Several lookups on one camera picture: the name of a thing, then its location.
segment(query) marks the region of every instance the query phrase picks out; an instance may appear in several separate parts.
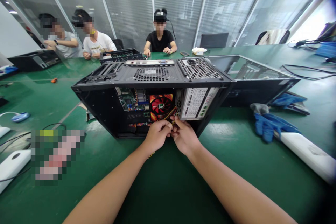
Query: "gray t-shirt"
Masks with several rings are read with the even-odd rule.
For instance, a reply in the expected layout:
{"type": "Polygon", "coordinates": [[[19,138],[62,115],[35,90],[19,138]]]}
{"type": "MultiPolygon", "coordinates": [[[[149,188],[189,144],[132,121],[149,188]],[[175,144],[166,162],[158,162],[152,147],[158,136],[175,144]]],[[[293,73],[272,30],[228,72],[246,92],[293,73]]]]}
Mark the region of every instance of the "gray t-shirt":
{"type": "MultiPolygon", "coordinates": [[[[73,33],[66,31],[63,40],[70,41],[72,38],[79,40],[73,33]]],[[[61,40],[56,35],[49,35],[49,40],[61,40]]],[[[80,44],[78,47],[66,47],[64,45],[57,45],[56,48],[63,54],[65,58],[81,58],[83,57],[83,49],[80,44]]]]}

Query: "hand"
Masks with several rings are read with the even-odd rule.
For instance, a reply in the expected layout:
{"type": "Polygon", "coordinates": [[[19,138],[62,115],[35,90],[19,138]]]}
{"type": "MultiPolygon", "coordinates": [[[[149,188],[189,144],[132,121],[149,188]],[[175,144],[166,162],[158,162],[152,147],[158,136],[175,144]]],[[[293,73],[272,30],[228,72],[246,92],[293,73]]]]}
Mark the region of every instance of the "hand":
{"type": "Polygon", "coordinates": [[[150,50],[147,48],[144,52],[143,52],[147,57],[151,56],[151,52],[150,50]]]}
{"type": "Polygon", "coordinates": [[[149,127],[146,139],[142,143],[148,155],[162,147],[166,137],[170,137],[172,129],[172,124],[167,120],[156,121],[149,127]]]}
{"type": "Polygon", "coordinates": [[[99,59],[100,58],[100,53],[92,54],[92,58],[99,59]]]}
{"type": "Polygon", "coordinates": [[[85,58],[86,60],[91,59],[91,54],[88,53],[88,52],[83,52],[83,56],[84,56],[84,58],[85,58]]]}
{"type": "Polygon", "coordinates": [[[169,54],[172,53],[171,50],[168,47],[166,47],[165,49],[163,49],[163,52],[164,53],[169,53],[169,54]]]}
{"type": "Polygon", "coordinates": [[[171,116],[170,119],[175,120],[173,126],[173,132],[171,133],[177,148],[184,155],[189,156],[198,147],[202,146],[195,131],[192,129],[189,123],[181,121],[179,116],[171,116]]]}
{"type": "Polygon", "coordinates": [[[51,47],[55,47],[57,46],[56,42],[54,40],[45,40],[44,44],[51,46],[51,47]]]}

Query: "green table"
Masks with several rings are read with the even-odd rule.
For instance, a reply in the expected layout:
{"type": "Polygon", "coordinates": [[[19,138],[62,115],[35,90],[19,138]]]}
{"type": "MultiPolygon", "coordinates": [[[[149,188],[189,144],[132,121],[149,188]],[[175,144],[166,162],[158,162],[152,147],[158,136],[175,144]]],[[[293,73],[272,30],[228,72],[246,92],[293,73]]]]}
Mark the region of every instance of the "green table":
{"type": "MultiPolygon", "coordinates": [[[[240,54],[273,67],[282,64],[322,66],[324,59],[287,45],[262,45],[212,49],[209,55],[240,54]]],[[[180,58],[174,53],[171,58],[180,58]]],[[[151,59],[163,59],[163,53],[151,59]]],[[[19,134],[31,128],[56,123],[78,103],[70,86],[99,66],[84,59],[68,60],[42,72],[17,74],[2,83],[1,94],[10,103],[0,112],[28,111],[31,118],[19,124],[10,115],[3,126],[19,134]],[[56,84],[50,80],[58,77],[56,84]]],[[[310,116],[276,111],[299,127],[323,150],[335,147],[332,123],[335,118],[335,79],[301,80],[291,91],[308,98],[310,116]]],[[[3,223],[61,223],[81,198],[106,174],[134,151],[141,140],[114,139],[97,121],[85,122],[84,109],[77,107],[64,120],[68,129],[85,129],[85,147],[72,162],[58,186],[36,186],[31,175],[15,179],[0,194],[3,223]]],[[[10,135],[0,139],[0,143],[10,135]]],[[[222,162],[270,197],[302,223],[327,190],[327,184],[281,143],[265,144],[254,132],[254,117],[247,108],[220,108],[200,136],[202,144],[222,162]]],[[[0,161],[24,143],[18,140],[0,155],[0,161]]],[[[232,223],[211,189],[181,154],[172,139],[144,164],[115,223],[232,223]]]]}

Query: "red graphics card fan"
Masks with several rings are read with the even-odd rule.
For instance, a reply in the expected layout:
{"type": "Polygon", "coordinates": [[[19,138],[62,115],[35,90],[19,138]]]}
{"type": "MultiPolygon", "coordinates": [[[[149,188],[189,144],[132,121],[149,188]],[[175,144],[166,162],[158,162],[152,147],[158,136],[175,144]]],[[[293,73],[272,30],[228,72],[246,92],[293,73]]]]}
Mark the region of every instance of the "red graphics card fan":
{"type": "Polygon", "coordinates": [[[164,119],[172,109],[173,95],[172,94],[157,94],[149,96],[150,117],[152,121],[164,119]]]}

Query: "office chair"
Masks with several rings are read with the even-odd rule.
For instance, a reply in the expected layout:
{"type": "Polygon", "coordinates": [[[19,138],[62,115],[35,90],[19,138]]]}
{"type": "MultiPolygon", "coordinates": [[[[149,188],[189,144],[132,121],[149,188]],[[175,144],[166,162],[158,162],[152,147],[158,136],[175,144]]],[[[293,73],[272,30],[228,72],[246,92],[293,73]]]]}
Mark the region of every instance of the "office chair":
{"type": "Polygon", "coordinates": [[[121,39],[115,39],[115,40],[112,40],[112,42],[115,44],[117,50],[124,49],[124,45],[121,39]]]}
{"type": "MultiPolygon", "coordinates": [[[[260,33],[258,39],[257,39],[257,42],[256,42],[256,45],[259,44],[261,38],[266,34],[266,31],[263,31],[262,33],[260,33]]],[[[285,32],[285,35],[282,37],[282,39],[280,40],[279,44],[286,44],[287,43],[287,40],[289,38],[289,35],[290,35],[290,31],[286,31],[285,32]]]]}
{"type": "Polygon", "coordinates": [[[229,33],[202,34],[200,47],[219,48],[226,47],[229,33]]]}

